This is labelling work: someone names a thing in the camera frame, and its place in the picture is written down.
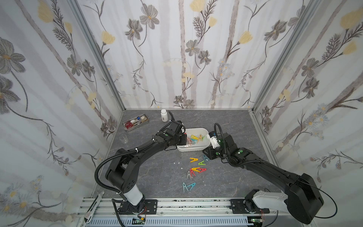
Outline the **red clothespin pile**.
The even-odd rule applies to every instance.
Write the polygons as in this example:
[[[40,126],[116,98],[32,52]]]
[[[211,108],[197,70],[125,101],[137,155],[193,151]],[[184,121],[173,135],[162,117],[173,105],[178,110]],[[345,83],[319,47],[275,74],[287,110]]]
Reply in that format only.
[[[190,137],[187,137],[187,142],[188,142],[188,144],[193,144],[193,140],[190,138]]]

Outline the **dark teal clothespin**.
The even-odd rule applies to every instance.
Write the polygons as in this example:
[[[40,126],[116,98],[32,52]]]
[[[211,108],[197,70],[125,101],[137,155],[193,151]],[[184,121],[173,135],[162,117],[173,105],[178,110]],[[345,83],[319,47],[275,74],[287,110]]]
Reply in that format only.
[[[203,155],[203,159],[205,162],[209,162],[209,158],[206,155]]]

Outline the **tan clothespin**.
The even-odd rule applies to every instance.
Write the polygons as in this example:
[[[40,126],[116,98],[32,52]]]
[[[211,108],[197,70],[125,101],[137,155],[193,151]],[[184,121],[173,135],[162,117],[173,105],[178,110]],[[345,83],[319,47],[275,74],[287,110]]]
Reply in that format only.
[[[204,140],[204,135],[200,134],[199,137],[198,137],[198,142],[201,142]]]

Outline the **grey clothespin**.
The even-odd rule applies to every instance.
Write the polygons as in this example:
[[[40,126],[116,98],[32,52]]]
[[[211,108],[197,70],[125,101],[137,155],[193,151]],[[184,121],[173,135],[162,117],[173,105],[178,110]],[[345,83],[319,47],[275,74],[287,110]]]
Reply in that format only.
[[[188,172],[187,172],[187,177],[186,177],[186,180],[188,180],[188,179],[192,180],[192,176],[191,176],[191,173],[190,173],[190,171],[188,171]]]

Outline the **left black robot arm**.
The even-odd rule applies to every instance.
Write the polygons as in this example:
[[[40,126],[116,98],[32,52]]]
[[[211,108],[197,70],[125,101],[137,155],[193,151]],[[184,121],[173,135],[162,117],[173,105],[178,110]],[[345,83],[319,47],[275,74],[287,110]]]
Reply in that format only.
[[[145,208],[145,196],[136,183],[141,165],[157,153],[171,146],[186,145],[186,128],[181,121],[171,120],[152,136],[152,139],[134,149],[123,148],[115,155],[102,161],[95,169],[96,183],[104,189],[120,195],[133,213],[141,213]]]

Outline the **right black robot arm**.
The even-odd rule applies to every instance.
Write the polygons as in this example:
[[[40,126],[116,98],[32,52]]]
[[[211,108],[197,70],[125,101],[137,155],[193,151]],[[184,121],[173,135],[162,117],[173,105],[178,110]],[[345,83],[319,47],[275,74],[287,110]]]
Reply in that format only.
[[[281,190],[281,193],[253,189],[245,196],[242,210],[256,213],[264,209],[289,213],[303,224],[311,224],[324,205],[322,194],[313,178],[308,174],[297,175],[283,170],[258,157],[247,148],[239,148],[232,136],[222,131],[221,125],[214,124],[209,133],[211,145],[203,153],[213,160],[220,158],[234,168],[251,171]]]

